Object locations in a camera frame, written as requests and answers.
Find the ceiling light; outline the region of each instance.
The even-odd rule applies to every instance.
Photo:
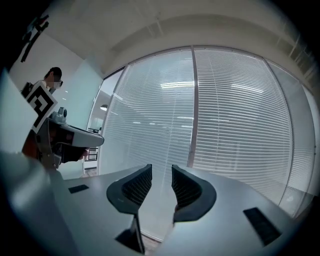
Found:
[[[103,111],[107,111],[108,105],[107,104],[103,104],[100,109]]]
[[[119,99],[120,101],[122,101],[123,99],[116,93],[113,94],[114,97],[116,97],[117,99]]]
[[[187,116],[178,116],[177,118],[181,118],[181,119],[194,119],[193,117],[187,117]]]
[[[168,89],[168,88],[178,88],[178,87],[193,87],[195,85],[195,82],[189,81],[189,82],[167,82],[167,83],[161,83],[161,88]]]
[[[260,93],[260,94],[262,94],[264,92],[263,90],[260,90],[260,89],[256,89],[256,88],[252,88],[252,87],[244,86],[244,85],[239,85],[239,84],[234,84],[234,83],[231,85],[231,87],[239,88],[239,89],[245,89],[245,90],[257,92],[257,93]]]
[[[224,120],[224,119],[210,119],[213,121],[218,121],[218,122],[229,122],[229,120]]]

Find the black pad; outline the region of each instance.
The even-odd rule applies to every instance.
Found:
[[[79,186],[73,186],[69,187],[68,190],[70,191],[71,194],[80,192],[82,190],[87,190],[89,187],[87,185],[79,185]]]
[[[243,213],[260,237],[264,246],[267,246],[281,235],[257,207],[244,210]]]

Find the ceiling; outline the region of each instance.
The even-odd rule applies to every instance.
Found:
[[[93,55],[104,74],[157,51],[203,44],[250,51],[301,75],[279,57],[301,58],[299,33],[266,0],[63,0],[47,13],[45,33],[83,59]],[[308,58],[299,60],[301,77],[309,75]]]

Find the white shirt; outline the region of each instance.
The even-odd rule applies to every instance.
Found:
[[[50,87],[47,86],[47,83],[45,80],[39,80],[38,82],[36,82],[34,85],[38,85],[38,83],[41,83],[48,91],[50,90]]]

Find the metal window mullion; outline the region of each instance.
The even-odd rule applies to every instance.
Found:
[[[189,158],[187,167],[193,167],[195,160],[195,152],[197,145],[197,134],[198,134],[198,119],[199,119],[199,85],[198,85],[198,71],[197,71],[197,62],[195,55],[195,48],[191,46],[192,52],[192,62],[193,62],[193,81],[194,81],[194,102],[193,102],[193,126],[192,126],[192,135],[190,142]]]

